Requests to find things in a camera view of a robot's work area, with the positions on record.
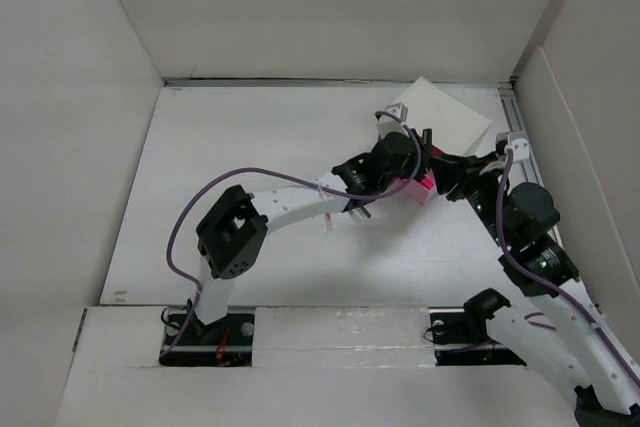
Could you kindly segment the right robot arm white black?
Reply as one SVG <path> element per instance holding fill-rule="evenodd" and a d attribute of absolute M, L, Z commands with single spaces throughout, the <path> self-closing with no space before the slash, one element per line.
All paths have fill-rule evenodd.
<path fill-rule="evenodd" d="M 505 275 L 546 319 L 535 326 L 493 288 L 463 305 L 462 328 L 517 355 L 572 407 L 581 426 L 639 423 L 639 364 L 591 300 L 578 268 L 551 237 L 560 220 L 541 185 L 509 183 L 517 148 L 430 162 L 440 194 L 466 200 L 500 247 Z"/>

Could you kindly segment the white drawer organizer box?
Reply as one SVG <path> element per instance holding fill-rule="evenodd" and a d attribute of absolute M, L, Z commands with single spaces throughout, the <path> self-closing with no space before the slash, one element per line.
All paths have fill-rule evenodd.
<path fill-rule="evenodd" d="M 447 154 L 469 156 L 475 153 L 492 124 L 462 101 L 425 78 L 419 78 L 392 101 L 406 110 L 405 122 L 422 131 L 432 129 L 432 143 Z"/>

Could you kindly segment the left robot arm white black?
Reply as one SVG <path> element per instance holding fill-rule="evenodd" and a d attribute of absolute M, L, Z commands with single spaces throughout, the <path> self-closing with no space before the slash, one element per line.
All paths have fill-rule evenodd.
<path fill-rule="evenodd" d="M 314 179 L 309 187 L 288 186 L 249 193 L 240 185 L 226 189 L 196 227 L 198 250 L 210 269 L 188 331 L 201 343 L 222 334 L 232 281 L 255 264 L 270 234 L 303 220 L 364 211 L 365 206 L 405 182 L 420 182 L 428 172 L 432 132 L 391 132 L 369 153 L 353 157 Z"/>

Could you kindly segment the green gel pen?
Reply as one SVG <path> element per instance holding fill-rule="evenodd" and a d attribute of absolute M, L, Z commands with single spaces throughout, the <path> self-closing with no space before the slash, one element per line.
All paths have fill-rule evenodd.
<path fill-rule="evenodd" d="M 347 214 L 356 223 L 360 223 L 371 218 L 371 214 L 364 206 L 352 209 L 348 211 Z"/>

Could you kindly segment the red gel pen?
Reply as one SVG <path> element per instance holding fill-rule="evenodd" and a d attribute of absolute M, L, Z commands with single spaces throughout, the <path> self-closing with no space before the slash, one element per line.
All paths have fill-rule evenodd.
<path fill-rule="evenodd" d="M 324 220 L 325 220 L 325 227 L 327 232 L 332 232 L 333 231 L 333 220 L 332 220 L 332 216 L 331 214 L 325 214 L 324 215 Z"/>

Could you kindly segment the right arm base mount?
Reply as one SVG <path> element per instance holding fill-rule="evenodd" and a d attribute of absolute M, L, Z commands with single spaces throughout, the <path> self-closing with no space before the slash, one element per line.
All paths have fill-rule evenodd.
<path fill-rule="evenodd" d="M 525 366 L 515 353 L 492 339 L 486 327 L 495 313 L 511 307 L 509 300 L 489 288 L 461 307 L 430 307 L 423 339 L 434 347 L 437 367 Z"/>

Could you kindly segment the pink drawer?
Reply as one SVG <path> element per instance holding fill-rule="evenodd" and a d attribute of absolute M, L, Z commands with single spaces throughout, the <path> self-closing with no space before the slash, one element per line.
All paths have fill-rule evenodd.
<path fill-rule="evenodd" d="M 437 192 L 435 176 L 431 169 L 433 158 L 440 157 L 442 152 L 434 146 L 427 147 L 422 152 L 421 167 L 416 176 L 405 186 L 402 193 L 407 194 L 420 205 Z"/>

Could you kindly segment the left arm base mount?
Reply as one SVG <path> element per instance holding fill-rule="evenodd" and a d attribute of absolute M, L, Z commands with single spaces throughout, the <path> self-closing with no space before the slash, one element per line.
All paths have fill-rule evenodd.
<path fill-rule="evenodd" d="M 252 365 L 255 330 L 254 309 L 232 309 L 225 317 L 205 325 L 196 316 L 174 347 L 186 320 L 186 307 L 165 308 L 159 364 L 164 367 L 232 368 Z"/>

